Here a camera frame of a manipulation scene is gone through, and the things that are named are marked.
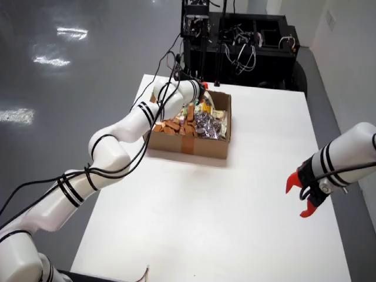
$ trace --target cardboard box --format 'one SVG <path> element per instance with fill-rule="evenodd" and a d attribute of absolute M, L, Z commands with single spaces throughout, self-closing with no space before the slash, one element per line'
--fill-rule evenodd
<path fill-rule="evenodd" d="M 209 91 L 217 110 L 227 111 L 227 132 L 225 140 L 187 137 L 182 135 L 168 135 L 164 132 L 152 132 L 149 149 L 179 152 L 189 155 L 215 157 L 226 159 L 231 140 L 231 95 L 223 92 Z"/>

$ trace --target brown tape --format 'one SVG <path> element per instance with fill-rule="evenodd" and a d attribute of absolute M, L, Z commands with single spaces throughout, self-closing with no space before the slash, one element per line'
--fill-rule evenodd
<path fill-rule="evenodd" d="M 182 153 L 194 155 L 194 138 L 182 136 Z"/>

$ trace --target orange snack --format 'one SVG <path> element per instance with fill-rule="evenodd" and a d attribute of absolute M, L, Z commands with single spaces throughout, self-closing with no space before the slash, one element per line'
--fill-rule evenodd
<path fill-rule="evenodd" d="M 193 107 L 193 104 L 190 104 L 188 107 L 187 121 L 189 122 L 193 121 L 193 113 L 194 113 L 194 107 Z"/>
<path fill-rule="evenodd" d="M 184 130 L 183 126 L 180 127 L 179 134 L 180 135 L 185 135 L 186 134 L 186 131 Z"/>
<path fill-rule="evenodd" d="M 175 134 L 175 131 L 174 131 L 172 128 L 168 127 L 168 126 L 165 126 L 165 127 L 163 128 L 163 132 L 165 132 L 165 133 L 167 133 L 167 134 L 171 134 L 171 135 L 174 135 L 174 134 Z"/>
<path fill-rule="evenodd" d="M 175 131 L 178 131 L 180 129 L 180 125 L 177 125 L 176 123 L 171 122 L 169 120 L 166 122 L 166 126 L 172 128 Z"/>
<path fill-rule="evenodd" d="M 193 136 L 193 128 L 190 125 L 188 125 L 184 129 L 186 131 L 186 136 Z"/>
<path fill-rule="evenodd" d="M 154 132 L 161 132 L 163 130 L 162 125 L 156 125 L 153 129 Z"/>
<path fill-rule="evenodd" d="M 197 132 L 196 132 L 196 128 L 193 127 L 192 129 L 193 129 L 193 136 L 194 136 L 194 137 L 199 137 L 199 135 L 198 135 Z"/>

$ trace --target black machine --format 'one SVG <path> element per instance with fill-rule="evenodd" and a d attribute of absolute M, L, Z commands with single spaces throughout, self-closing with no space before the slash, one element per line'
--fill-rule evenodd
<path fill-rule="evenodd" d="M 184 72 L 201 80 L 307 93 L 296 62 L 300 43 L 285 16 L 210 12 L 210 1 L 182 0 Z"/>

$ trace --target black metal frame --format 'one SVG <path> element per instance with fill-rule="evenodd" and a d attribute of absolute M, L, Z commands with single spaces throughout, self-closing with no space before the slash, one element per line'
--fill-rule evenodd
<path fill-rule="evenodd" d="M 187 12 L 189 10 L 186 8 L 189 5 L 185 5 L 187 0 L 182 0 L 182 2 L 181 31 L 182 37 L 184 37 L 185 72 L 201 80 L 205 79 L 205 81 L 214 82 L 216 86 L 219 86 L 221 81 L 223 83 L 246 86 L 271 85 L 272 88 L 281 88 L 280 85 L 283 84 L 283 87 L 286 89 L 292 88 L 292 74 L 300 44 L 295 27 L 287 24 L 285 16 L 227 14 L 227 0 L 224 0 L 221 13 L 208 12 L 208 17 L 205 18 L 205 23 L 206 21 L 210 23 L 210 33 L 208 34 L 207 30 L 205 30 L 202 32 L 200 38 L 193 38 L 184 34 L 184 17 L 190 15 L 189 13 L 192 12 Z M 205 5 L 205 7 L 206 15 L 209 6 Z M 231 73 L 232 70 L 228 60 L 224 61 L 223 59 L 224 46 L 222 32 L 225 28 L 228 28 L 226 27 L 228 22 L 236 21 L 247 22 L 247 25 L 253 31 L 262 33 L 264 39 L 269 38 L 270 34 L 272 34 L 271 37 L 278 38 L 278 41 L 274 41 L 274 45 L 268 45 L 268 40 L 266 40 L 266 44 L 261 48 L 255 44 L 257 54 L 255 70 L 249 73 L 244 72 L 240 77 L 236 77 Z M 275 30 L 263 28 L 263 25 L 273 26 L 271 29 Z M 255 43 L 258 40 L 257 32 L 254 32 L 253 41 Z M 291 49 L 292 43 L 287 41 L 282 41 L 280 48 L 278 48 L 279 39 L 284 36 L 293 36 L 295 38 L 296 45 L 294 50 Z M 229 49 L 234 56 L 235 54 L 239 54 L 241 46 L 229 46 Z M 246 47 L 242 53 L 242 57 L 249 58 L 250 54 L 251 47 Z"/>

